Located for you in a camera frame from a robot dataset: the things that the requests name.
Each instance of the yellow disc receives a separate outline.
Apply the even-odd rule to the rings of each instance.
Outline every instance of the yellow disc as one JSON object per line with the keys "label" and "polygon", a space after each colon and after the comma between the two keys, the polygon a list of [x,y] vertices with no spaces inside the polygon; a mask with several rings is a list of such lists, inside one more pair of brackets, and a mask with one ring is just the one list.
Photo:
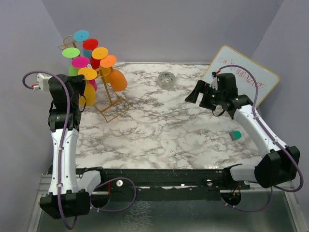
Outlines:
{"label": "yellow disc", "polygon": [[96,90],[93,87],[92,84],[90,84],[88,81],[86,81],[86,87],[84,91],[84,96],[79,99],[79,104],[80,105],[85,105],[86,106],[92,106],[96,103]]}
{"label": "yellow disc", "polygon": [[96,77],[98,76],[97,72],[94,69],[91,68],[81,68],[78,71],[79,75],[84,75],[85,76],[85,80],[87,81],[91,81],[96,79]]}
{"label": "yellow disc", "polygon": [[92,51],[91,56],[93,59],[104,59],[108,55],[108,50],[105,47],[97,47]]}

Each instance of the bolt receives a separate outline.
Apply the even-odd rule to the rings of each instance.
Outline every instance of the bolt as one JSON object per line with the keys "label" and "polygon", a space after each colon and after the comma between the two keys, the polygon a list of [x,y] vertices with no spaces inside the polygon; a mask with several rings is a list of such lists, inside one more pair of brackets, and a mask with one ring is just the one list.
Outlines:
{"label": "bolt", "polygon": [[212,180],[206,180],[206,184],[208,185],[208,186],[212,186]]}

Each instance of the marble table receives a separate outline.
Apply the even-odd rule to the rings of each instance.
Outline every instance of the marble table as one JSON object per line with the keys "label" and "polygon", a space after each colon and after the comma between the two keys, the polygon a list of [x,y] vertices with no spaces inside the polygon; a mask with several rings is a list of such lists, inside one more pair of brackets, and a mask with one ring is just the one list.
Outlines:
{"label": "marble table", "polygon": [[[207,67],[117,63],[115,68],[128,81],[120,94],[129,101],[130,109],[109,123],[95,107],[85,110],[76,166],[216,169],[236,163],[257,164],[261,158],[256,146],[227,113],[214,117],[210,110],[184,102]],[[172,90],[163,90],[157,84],[163,71],[172,72],[177,78]],[[97,83],[97,100],[102,106],[107,105],[104,85],[100,79]],[[121,105],[113,108],[111,115]],[[232,141],[231,131],[240,131],[242,137]]]}

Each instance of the wall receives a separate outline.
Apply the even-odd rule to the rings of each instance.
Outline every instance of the wall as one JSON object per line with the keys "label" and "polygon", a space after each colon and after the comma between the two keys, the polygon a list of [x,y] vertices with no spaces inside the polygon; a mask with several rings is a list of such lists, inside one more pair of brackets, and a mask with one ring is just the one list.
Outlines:
{"label": "wall", "polygon": [[24,88],[21,79],[35,69],[67,68],[57,49],[61,37],[40,0],[0,1],[0,30],[0,231],[23,232],[52,145],[49,94]]}
{"label": "wall", "polygon": [[261,104],[269,126],[301,151],[304,188],[296,194],[309,224],[308,148],[308,24],[309,1],[285,0],[266,31],[253,59],[281,76],[281,82]]}
{"label": "wall", "polygon": [[62,37],[86,29],[119,61],[252,56],[282,0],[42,0]]}

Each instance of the blue disc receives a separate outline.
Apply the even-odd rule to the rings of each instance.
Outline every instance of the blue disc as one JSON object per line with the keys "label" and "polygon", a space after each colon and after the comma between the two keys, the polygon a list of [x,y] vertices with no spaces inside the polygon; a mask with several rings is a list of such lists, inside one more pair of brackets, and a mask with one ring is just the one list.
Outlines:
{"label": "blue disc", "polygon": [[86,39],[88,39],[88,37],[89,37],[89,32],[86,30],[79,30],[73,36],[74,40],[78,42],[85,41]]}

